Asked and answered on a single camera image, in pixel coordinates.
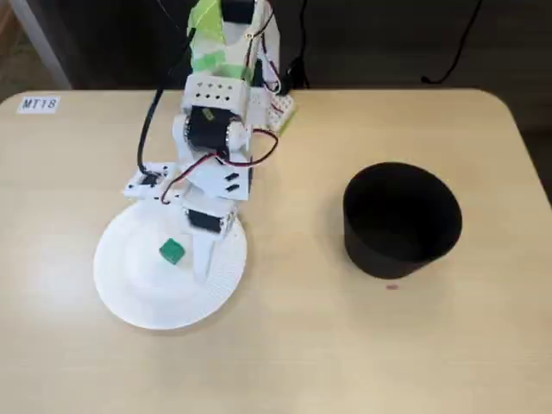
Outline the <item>white gripper with motor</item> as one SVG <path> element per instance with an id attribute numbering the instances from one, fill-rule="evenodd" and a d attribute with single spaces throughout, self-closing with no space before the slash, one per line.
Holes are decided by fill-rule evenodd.
<path id="1" fill-rule="evenodd" d="M 212 158 L 185 176 L 183 207 L 189 224 L 209 234 L 194 234 L 193 272 L 199 284 L 208 278 L 215 246 L 232 227 L 239 204 L 250 195 L 247 168 L 233 167 Z"/>

